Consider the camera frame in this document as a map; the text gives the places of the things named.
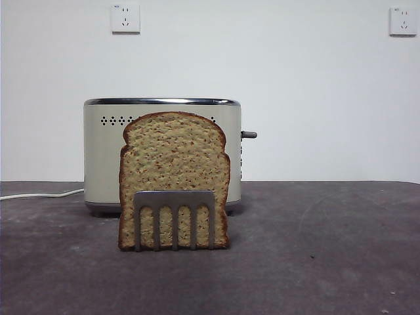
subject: cream toaster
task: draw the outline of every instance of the cream toaster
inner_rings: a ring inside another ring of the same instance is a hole
[[[241,106],[216,98],[96,98],[83,109],[85,140],[85,204],[93,213],[117,213],[119,207],[119,153],[125,145],[123,130],[139,116],[153,112],[181,111],[215,122],[226,136],[230,158],[227,206],[241,200],[241,141],[256,138],[241,131]]]

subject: white cable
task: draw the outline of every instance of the white cable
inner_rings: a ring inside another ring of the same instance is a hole
[[[84,192],[84,189],[72,190],[71,192],[63,192],[62,194],[20,194],[20,195],[10,195],[0,197],[0,201],[9,200],[9,199],[18,199],[18,198],[36,198],[36,197],[46,197],[46,198],[61,198],[67,197],[73,194],[78,194]]]

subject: toast slice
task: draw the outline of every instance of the toast slice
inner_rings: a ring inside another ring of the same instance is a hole
[[[224,206],[228,197],[230,160],[224,152],[226,137],[211,120],[186,112],[158,112],[139,117],[123,132],[126,145],[121,149],[119,166],[118,246],[133,250],[133,197],[145,190],[212,190],[215,196],[215,248],[227,247],[227,218]],[[160,247],[171,247],[172,214],[168,207],[159,212]],[[207,248],[209,211],[197,214],[197,248]],[[140,242],[153,249],[153,214],[140,212]],[[190,210],[178,213],[178,245],[190,246]]]

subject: table surface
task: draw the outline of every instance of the table surface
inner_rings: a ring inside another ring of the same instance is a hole
[[[418,184],[243,182],[228,225],[230,249],[121,252],[83,194],[2,201],[2,314],[420,314]]]

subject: wall socket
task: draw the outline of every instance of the wall socket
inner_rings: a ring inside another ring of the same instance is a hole
[[[389,9],[389,35],[416,36],[418,12],[412,7]]]
[[[111,6],[112,33],[140,33],[140,7],[120,3]]]

